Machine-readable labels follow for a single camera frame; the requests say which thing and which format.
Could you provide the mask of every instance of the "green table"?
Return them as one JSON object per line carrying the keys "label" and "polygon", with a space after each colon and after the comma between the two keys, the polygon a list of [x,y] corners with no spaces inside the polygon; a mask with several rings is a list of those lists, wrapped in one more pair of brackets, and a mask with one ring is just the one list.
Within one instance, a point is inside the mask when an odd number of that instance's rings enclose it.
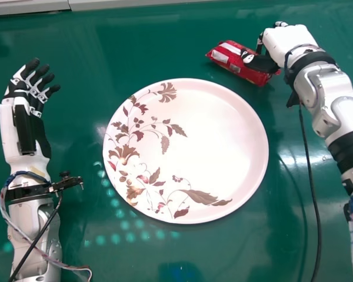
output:
{"label": "green table", "polygon": [[[309,281],[317,225],[298,109],[287,109],[282,76],[264,88],[238,79],[205,53],[224,39],[255,47],[258,34],[282,19],[306,24],[353,81],[353,1],[231,1],[63,12],[0,18],[0,101],[11,75],[34,56],[51,64],[62,90],[47,103],[54,180],[69,169],[85,190],[65,192],[60,209],[64,262],[88,264],[95,281]],[[133,210],[102,166],[105,127],[136,90],[169,78],[224,85],[259,114],[269,164],[258,191],[238,211],[212,223],[174,226]],[[309,148],[322,219],[317,281],[353,281],[342,212],[348,196],[324,141],[311,129]],[[0,188],[9,173],[0,141]],[[0,215],[0,281],[12,262]],[[66,271],[62,281],[77,281]]]}

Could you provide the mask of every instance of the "floral pattern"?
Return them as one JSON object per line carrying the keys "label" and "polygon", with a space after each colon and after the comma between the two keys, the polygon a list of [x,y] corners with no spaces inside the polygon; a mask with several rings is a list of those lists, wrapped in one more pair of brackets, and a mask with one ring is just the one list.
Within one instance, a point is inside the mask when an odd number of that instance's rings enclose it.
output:
{"label": "floral pattern", "polygon": [[[108,151],[108,158],[110,159],[108,163],[117,172],[116,175],[119,176],[119,182],[126,185],[127,202],[132,206],[136,206],[138,204],[136,198],[140,195],[146,195],[142,199],[146,198],[148,210],[156,214],[168,213],[171,219],[188,214],[190,207],[187,203],[188,200],[206,206],[224,206],[230,203],[232,200],[220,200],[209,193],[192,189],[187,179],[176,177],[175,175],[172,176],[171,180],[183,184],[181,185],[183,189],[171,189],[166,193],[166,190],[168,190],[168,185],[165,185],[167,180],[162,178],[160,167],[151,173],[145,163],[140,163],[137,166],[127,165],[130,158],[140,157],[136,147],[130,145],[131,142],[140,142],[145,134],[152,133],[161,141],[161,153],[163,155],[167,152],[170,146],[170,138],[174,133],[187,137],[183,128],[172,122],[171,119],[158,120],[155,116],[151,116],[150,122],[145,122],[142,119],[142,116],[148,110],[147,105],[141,103],[145,96],[157,95],[160,103],[169,103],[177,98],[177,90],[172,83],[162,83],[160,88],[162,89],[157,91],[149,89],[148,93],[140,97],[131,96],[129,98],[131,101],[130,107],[127,106],[128,108],[126,108],[123,106],[122,108],[124,115],[127,117],[126,123],[117,121],[110,124],[110,126],[115,128],[117,134],[114,137],[115,139],[109,136],[109,140],[113,142],[114,147]],[[131,114],[136,108],[140,110],[138,111],[140,116]],[[185,197],[182,197],[182,201],[180,201],[180,196],[175,197],[177,193],[185,195]]]}

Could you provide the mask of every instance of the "ceramic plate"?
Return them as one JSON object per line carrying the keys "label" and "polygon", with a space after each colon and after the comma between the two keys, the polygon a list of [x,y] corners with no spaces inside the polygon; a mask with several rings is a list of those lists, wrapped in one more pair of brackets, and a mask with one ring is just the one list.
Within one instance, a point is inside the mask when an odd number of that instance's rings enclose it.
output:
{"label": "ceramic plate", "polygon": [[130,205],[158,220],[225,216],[260,185],[268,140],[255,111],[231,90],[171,79],[127,99],[107,127],[104,163]]}

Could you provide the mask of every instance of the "red package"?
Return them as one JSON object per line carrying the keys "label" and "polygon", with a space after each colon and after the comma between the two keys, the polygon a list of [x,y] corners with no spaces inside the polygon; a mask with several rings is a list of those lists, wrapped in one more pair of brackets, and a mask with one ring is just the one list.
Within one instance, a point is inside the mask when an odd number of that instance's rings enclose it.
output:
{"label": "red package", "polygon": [[[258,55],[255,51],[241,44],[227,40],[220,42],[219,45],[210,50],[206,56],[240,78],[244,78],[258,86],[266,85],[272,77],[272,74],[255,71],[245,66],[244,59],[241,56],[241,54],[243,55],[243,50],[246,50],[251,55]],[[281,71],[278,70],[275,74],[279,75],[280,73]]]}

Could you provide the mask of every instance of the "robotic arm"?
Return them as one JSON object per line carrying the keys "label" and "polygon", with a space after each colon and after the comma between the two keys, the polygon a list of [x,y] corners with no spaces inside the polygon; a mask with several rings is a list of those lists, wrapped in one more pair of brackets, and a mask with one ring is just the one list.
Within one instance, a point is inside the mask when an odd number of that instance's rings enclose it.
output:
{"label": "robotic arm", "polygon": [[[17,171],[34,172],[51,181],[46,168],[51,158],[51,148],[45,136],[41,115],[44,103],[60,86],[44,90],[54,75],[50,73],[44,76],[49,66],[35,70],[38,65],[38,59],[31,60],[9,81],[0,104],[0,132],[5,160],[11,166],[11,174]],[[33,189],[42,184],[24,174],[17,176],[8,187],[11,219],[31,239],[36,237],[47,221],[54,204],[51,196],[23,197],[26,195],[19,193],[19,189]],[[52,249],[50,255],[61,260],[59,225],[59,216],[56,215],[49,230],[39,240],[38,247],[43,251]],[[29,245],[12,227],[8,227],[8,238],[14,247],[14,271]],[[40,276],[46,278],[44,281],[58,281],[60,269],[49,265],[39,253],[32,251],[17,274],[17,281],[36,281]]]}
{"label": "robotic arm", "polygon": [[[51,193],[77,184],[82,186],[82,179],[69,177],[69,172],[65,172],[61,173],[60,182],[51,184],[47,172],[51,147],[41,116],[44,104],[60,86],[47,87],[54,74],[46,75],[48,65],[36,70],[38,66],[38,59],[22,66],[9,81],[0,104],[2,147],[11,167],[10,181],[2,189],[0,201],[1,212],[9,225],[8,239],[14,247],[9,281],[58,282],[61,268],[86,270],[90,281],[88,267],[72,267],[61,262],[60,219],[56,213],[61,199],[54,210]],[[10,217],[4,200],[9,202]],[[31,243],[35,244],[34,249],[29,248]]]}
{"label": "robotic arm", "polygon": [[[302,103],[312,115],[315,133],[325,139],[337,162],[341,180],[351,199],[347,220],[351,233],[353,263],[353,87],[348,75],[321,49],[304,25],[276,22],[258,39],[260,58],[271,58],[284,68],[292,94],[287,107]],[[255,60],[248,62],[248,67]]]}

